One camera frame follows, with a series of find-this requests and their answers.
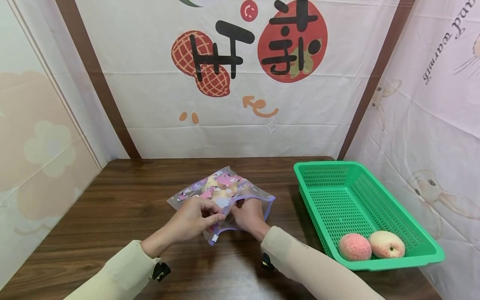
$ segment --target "arm sleeve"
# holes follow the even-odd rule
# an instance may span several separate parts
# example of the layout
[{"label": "arm sleeve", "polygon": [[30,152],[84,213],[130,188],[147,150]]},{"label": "arm sleeve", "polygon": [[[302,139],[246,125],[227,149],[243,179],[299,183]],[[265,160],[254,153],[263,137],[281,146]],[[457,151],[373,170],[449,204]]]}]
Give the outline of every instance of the arm sleeve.
[{"label": "arm sleeve", "polygon": [[65,300],[132,300],[147,285],[159,260],[146,255],[140,241],[134,240]]},{"label": "arm sleeve", "polygon": [[319,300],[383,300],[353,272],[278,227],[268,231],[262,249],[278,271]]}]

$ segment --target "cartoon print bag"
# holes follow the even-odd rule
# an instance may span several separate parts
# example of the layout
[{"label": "cartoon print bag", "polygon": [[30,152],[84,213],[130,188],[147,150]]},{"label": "cartoon print bag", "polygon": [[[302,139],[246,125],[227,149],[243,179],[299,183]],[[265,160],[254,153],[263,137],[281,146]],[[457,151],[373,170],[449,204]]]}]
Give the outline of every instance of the cartoon print bag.
[{"label": "cartoon print bag", "polygon": [[262,208],[265,220],[270,213],[275,197],[258,188],[247,179],[239,176],[232,171],[230,167],[225,167],[212,175],[204,178],[186,189],[170,197],[167,202],[176,210],[180,209],[183,201],[192,197],[199,196],[204,199],[214,201],[223,210],[226,216],[225,220],[218,223],[212,233],[204,231],[205,239],[213,246],[218,239],[218,235],[225,230],[239,230],[235,219],[229,212],[236,201],[257,198],[262,200]]}]

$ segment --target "wooden table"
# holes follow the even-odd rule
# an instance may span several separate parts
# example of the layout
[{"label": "wooden table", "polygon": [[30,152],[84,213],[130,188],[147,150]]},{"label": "wooden table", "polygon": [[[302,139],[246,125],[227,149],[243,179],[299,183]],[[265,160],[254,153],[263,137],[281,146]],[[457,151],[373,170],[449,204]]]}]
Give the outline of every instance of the wooden table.
[{"label": "wooden table", "polygon": [[[175,213],[166,199],[230,165],[275,195],[268,222],[322,250],[298,190],[293,164],[329,157],[116,160],[0,292],[0,299],[63,299],[134,239],[144,239]],[[299,283],[261,268],[261,249],[245,232],[224,232],[214,247],[203,237],[162,256],[172,273],[136,299],[312,299]],[[417,268],[359,272],[386,299],[441,299]]]}]

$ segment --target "red circle graphic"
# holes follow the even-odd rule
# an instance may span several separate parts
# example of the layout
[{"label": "red circle graphic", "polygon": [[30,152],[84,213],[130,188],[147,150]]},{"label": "red circle graphic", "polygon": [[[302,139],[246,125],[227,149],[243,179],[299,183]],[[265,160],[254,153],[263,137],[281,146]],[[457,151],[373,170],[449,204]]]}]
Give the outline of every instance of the red circle graphic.
[{"label": "red circle graphic", "polygon": [[[288,9],[279,11],[274,18],[288,18],[297,17],[297,1],[294,0],[288,3]],[[320,65],[325,56],[327,48],[327,26],[322,14],[318,11],[313,3],[308,1],[308,15],[316,16],[316,20],[307,23],[307,28],[300,32],[297,24],[271,24],[269,23],[260,39],[258,40],[258,60],[265,73],[273,79],[283,83],[293,83],[312,74]],[[287,48],[289,56],[296,56],[296,60],[290,62],[273,62],[275,58],[286,56],[285,51],[271,50],[275,48],[272,42],[277,44],[282,41],[291,40],[291,46]],[[303,40],[303,49],[299,47],[299,41]],[[303,64],[299,64],[299,58],[303,56]],[[288,71],[286,74],[278,74],[278,70]]]},{"label": "red circle graphic", "polygon": [[244,1],[240,7],[240,14],[242,19],[247,22],[255,20],[258,15],[257,3],[253,2],[252,0]]}]

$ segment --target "orange arrow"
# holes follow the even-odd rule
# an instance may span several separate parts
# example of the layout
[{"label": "orange arrow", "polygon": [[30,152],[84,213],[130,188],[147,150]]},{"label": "orange arrow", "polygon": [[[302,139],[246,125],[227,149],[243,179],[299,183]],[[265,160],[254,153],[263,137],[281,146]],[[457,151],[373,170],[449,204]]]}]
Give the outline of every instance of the orange arrow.
[{"label": "orange arrow", "polygon": [[258,99],[257,101],[252,102],[252,100],[254,100],[254,99],[255,99],[254,96],[243,97],[243,107],[247,108],[248,106],[251,106],[252,109],[253,109],[253,113],[255,115],[261,117],[261,118],[273,117],[274,115],[276,115],[278,113],[278,108],[275,108],[274,111],[272,111],[269,114],[263,114],[263,113],[259,112],[258,110],[262,109],[262,108],[265,108],[267,103],[263,99]]}]

